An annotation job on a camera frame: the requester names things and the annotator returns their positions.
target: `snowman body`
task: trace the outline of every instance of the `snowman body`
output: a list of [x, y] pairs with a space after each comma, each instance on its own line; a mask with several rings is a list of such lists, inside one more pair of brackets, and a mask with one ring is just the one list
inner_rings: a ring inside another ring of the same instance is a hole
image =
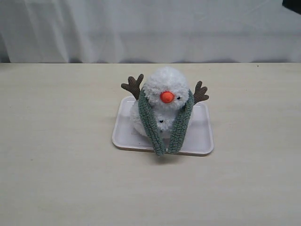
[[[185, 76], [172, 67], [158, 69], [143, 86], [143, 91], [150, 103], [157, 127], [163, 139], [170, 138], [173, 122], [179, 110], [189, 98], [189, 85]], [[188, 123], [191, 125], [193, 112]], [[135, 130], [147, 137], [139, 115], [138, 101], [130, 110], [130, 121]]]

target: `reindeer antler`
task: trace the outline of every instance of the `reindeer antler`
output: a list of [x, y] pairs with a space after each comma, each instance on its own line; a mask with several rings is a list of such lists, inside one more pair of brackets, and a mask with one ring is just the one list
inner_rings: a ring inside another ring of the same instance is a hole
[[129, 91], [133, 96], [135, 97], [136, 100], [139, 99], [140, 95], [140, 84], [144, 78], [143, 74], [140, 74], [138, 79], [134, 79], [133, 76], [128, 77], [128, 84], [122, 83], [121, 87], [127, 91]]
[[209, 96], [205, 95], [208, 88], [206, 86], [202, 87], [202, 84], [203, 84], [202, 81], [198, 81], [196, 85], [195, 92], [193, 94], [194, 104], [209, 99]]

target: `orange nose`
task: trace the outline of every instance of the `orange nose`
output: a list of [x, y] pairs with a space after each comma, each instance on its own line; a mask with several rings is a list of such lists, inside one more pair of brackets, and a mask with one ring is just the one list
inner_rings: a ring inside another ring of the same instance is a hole
[[161, 93], [160, 98], [163, 103], [168, 104], [174, 100], [174, 94], [166, 91], [166, 92]]

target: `white tray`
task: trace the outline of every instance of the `white tray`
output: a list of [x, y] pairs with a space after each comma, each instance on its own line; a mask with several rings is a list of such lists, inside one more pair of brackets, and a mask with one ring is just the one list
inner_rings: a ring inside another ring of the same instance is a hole
[[[133, 96], [124, 98], [119, 107], [112, 141], [122, 150], [153, 151], [147, 137], [141, 136], [132, 126], [130, 109], [135, 102]], [[213, 135], [207, 106], [199, 102], [193, 107], [192, 123], [187, 129], [180, 155], [204, 156], [213, 151]]]

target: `white backdrop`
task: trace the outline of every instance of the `white backdrop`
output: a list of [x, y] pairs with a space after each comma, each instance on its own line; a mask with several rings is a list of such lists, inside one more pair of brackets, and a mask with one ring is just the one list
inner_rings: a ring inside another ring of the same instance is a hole
[[0, 0], [11, 62], [301, 62], [282, 0]]

